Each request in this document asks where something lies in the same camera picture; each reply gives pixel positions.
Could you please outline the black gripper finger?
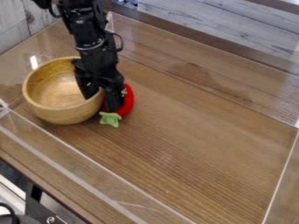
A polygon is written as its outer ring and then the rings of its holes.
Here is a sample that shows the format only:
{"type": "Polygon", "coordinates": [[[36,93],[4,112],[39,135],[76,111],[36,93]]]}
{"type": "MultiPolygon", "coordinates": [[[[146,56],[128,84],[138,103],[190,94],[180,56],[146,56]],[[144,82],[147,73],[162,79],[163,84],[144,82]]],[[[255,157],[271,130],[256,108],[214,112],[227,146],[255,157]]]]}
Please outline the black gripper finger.
{"type": "Polygon", "coordinates": [[[120,85],[106,85],[103,110],[108,113],[115,113],[124,104],[126,87],[120,85]]]}
{"type": "Polygon", "coordinates": [[[95,81],[94,73],[76,68],[75,78],[84,98],[90,99],[99,92],[99,84],[95,81]]]}

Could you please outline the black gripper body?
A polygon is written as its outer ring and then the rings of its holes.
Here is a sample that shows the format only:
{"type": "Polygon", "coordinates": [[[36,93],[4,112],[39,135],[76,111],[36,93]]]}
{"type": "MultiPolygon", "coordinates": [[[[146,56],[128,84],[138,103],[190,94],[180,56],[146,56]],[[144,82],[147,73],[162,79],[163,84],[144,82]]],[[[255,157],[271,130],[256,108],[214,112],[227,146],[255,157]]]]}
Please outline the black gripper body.
{"type": "Polygon", "coordinates": [[[75,38],[75,48],[79,58],[71,61],[75,69],[94,73],[100,87],[106,85],[124,85],[124,76],[118,71],[118,47],[114,38],[75,38]]]}

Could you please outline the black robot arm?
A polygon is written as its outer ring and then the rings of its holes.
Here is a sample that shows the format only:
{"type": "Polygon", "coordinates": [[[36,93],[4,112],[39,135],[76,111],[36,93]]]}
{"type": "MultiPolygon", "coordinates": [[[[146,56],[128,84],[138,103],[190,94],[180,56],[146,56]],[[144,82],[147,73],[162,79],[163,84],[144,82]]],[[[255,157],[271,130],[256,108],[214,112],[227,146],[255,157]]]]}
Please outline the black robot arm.
{"type": "Polygon", "coordinates": [[[62,21],[75,39],[79,57],[71,60],[75,78],[86,99],[104,90],[104,107],[115,113],[124,104],[124,76],[118,71],[118,53],[123,51],[120,36],[107,30],[108,14],[100,0],[32,0],[62,21]]]}

